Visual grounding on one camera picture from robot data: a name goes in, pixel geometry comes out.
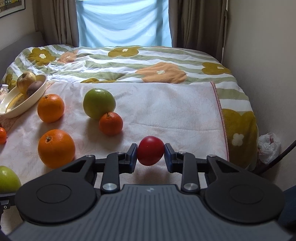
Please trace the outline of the framed wall picture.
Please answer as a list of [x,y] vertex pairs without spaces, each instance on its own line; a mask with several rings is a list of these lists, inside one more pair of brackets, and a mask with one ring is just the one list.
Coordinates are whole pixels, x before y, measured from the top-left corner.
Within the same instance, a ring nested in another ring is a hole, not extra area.
[[0,0],[0,18],[26,9],[25,0]]

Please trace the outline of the red tomato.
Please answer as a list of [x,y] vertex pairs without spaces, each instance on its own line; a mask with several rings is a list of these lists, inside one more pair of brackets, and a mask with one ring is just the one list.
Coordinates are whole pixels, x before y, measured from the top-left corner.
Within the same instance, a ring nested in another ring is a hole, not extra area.
[[154,136],[143,138],[137,149],[137,159],[145,166],[156,164],[163,156],[165,145],[163,141]]

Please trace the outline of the left brown curtain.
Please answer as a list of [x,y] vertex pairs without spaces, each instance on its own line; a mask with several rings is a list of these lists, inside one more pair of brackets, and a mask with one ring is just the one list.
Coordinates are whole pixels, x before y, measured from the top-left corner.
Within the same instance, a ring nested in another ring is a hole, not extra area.
[[79,46],[76,1],[32,1],[34,24],[49,44]]

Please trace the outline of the large orange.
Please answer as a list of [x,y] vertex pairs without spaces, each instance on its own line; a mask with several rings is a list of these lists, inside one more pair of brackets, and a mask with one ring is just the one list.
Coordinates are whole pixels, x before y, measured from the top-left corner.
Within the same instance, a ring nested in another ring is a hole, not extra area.
[[63,130],[54,129],[41,136],[38,154],[45,166],[60,168],[74,160],[75,144],[71,136]]

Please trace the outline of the light blue window cloth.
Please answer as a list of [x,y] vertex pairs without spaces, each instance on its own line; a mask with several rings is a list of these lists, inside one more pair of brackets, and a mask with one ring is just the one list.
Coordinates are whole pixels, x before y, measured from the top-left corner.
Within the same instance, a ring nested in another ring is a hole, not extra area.
[[77,1],[84,47],[171,46],[168,1]]

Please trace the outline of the floral striped quilt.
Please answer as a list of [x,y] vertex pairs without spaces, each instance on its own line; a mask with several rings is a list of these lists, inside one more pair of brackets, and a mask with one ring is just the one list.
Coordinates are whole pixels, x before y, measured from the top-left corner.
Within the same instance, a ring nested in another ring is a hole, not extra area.
[[69,83],[211,82],[222,109],[230,162],[242,168],[256,163],[258,127],[249,98],[231,71],[209,54],[165,46],[29,47],[13,58],[1,83],[12,89],[26,71]]

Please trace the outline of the small tangerine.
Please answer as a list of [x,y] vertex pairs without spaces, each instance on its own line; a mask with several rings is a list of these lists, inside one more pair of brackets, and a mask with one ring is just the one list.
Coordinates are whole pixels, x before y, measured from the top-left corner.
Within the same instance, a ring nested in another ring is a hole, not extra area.
[[119,114],[108,112],[99,120],[99,130],[107,136],[115,136],[121,133],[123,120]]
[[6,130],[0,127],[0,144],[3,145],[7,141],[7,133]]

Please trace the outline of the grey headboard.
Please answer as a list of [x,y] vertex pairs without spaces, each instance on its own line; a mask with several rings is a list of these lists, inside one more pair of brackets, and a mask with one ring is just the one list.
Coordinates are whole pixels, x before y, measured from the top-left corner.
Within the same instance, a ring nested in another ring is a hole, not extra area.
[[4,77],[8,66],[15,60],[15,58],[25,48],[29,47],[42,47],[45,45],[45,41],[41,32],[33,32],[21,37],[16,42],[8,45],[1,50],[1,65],[0,74],[1,79]]

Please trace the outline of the small green apple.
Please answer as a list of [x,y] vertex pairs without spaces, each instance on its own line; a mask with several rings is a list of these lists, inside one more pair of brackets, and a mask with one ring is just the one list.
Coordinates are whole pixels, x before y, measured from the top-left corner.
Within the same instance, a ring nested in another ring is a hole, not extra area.
[[6,166],[0,166],[0,173],[1,194],[15,193],[22,186],[20,179],[12,169]]

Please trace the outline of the cream oval bowl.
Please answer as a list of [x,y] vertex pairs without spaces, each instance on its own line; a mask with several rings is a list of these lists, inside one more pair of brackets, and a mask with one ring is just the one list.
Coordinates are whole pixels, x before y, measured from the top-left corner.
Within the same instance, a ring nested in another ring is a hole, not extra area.
[[42,85],[30,97],[22,94],[17,87],[14,87],[1,102],[1,117],[14,118],[31,108],[43,96],[47,88],[47,76],[40,74],[36,76],[37,81]]

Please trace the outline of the brown curtain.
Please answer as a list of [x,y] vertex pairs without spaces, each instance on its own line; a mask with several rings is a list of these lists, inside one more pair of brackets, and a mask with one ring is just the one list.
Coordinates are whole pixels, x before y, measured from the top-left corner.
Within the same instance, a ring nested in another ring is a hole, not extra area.
[[172,46],[202,51],[222,61],[226,7],[225,0],[169,0]]
[[76,1],[32,1],[34,24],[49,44],[79,46]]

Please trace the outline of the white pink towel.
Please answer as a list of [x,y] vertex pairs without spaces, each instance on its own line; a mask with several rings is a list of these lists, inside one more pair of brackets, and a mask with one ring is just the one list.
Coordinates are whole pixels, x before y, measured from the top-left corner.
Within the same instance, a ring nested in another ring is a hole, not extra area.
[[[115,98],[115,112],[123,119],[119,135],[100,132],[98,121],[83,109],[85,94],[93,88],[108,90]],[[33,106],[4,128],[8,138],[1,145],[1,165],[12,169],[22,184],[48,173],[38,155],[38,142],[49,130],[67,132],[74,140],[75,157],[126,152],[146,136],[169,143],[174,150],[189,152],[204,159],[209,154],[228,160],[222,114],[215,89],[210,83],[53,83],[48,94],[59,95],[65,103],[60,120],[46,124]]]

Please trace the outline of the large green apple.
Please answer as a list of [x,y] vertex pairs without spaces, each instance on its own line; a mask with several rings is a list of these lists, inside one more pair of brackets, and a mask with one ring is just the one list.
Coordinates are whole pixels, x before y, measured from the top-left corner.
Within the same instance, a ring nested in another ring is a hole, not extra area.
[[83,99],[84,112],[95,120],[99,120],[104,114],[113,112],[116,107],[113,95],[102,88],[89,90]]

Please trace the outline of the brown kiwi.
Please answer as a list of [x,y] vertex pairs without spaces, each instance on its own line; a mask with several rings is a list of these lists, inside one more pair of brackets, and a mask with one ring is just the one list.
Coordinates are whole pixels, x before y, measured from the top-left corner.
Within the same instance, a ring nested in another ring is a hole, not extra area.
[[42,85],[43,85],[43,82],[42,81],[35,81],[35,82],[33,82],[27,88],[27,92],[26,92],[27,97],[32,96]]

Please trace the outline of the orange far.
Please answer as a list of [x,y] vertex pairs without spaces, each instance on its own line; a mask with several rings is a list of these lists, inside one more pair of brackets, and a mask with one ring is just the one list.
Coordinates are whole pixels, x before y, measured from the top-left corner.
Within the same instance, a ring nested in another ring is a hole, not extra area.
[[39,118],[45,123],[58,121],[64,114],[65,104],[63,99],[56,94],[46,94],[43,96],[37,107]]

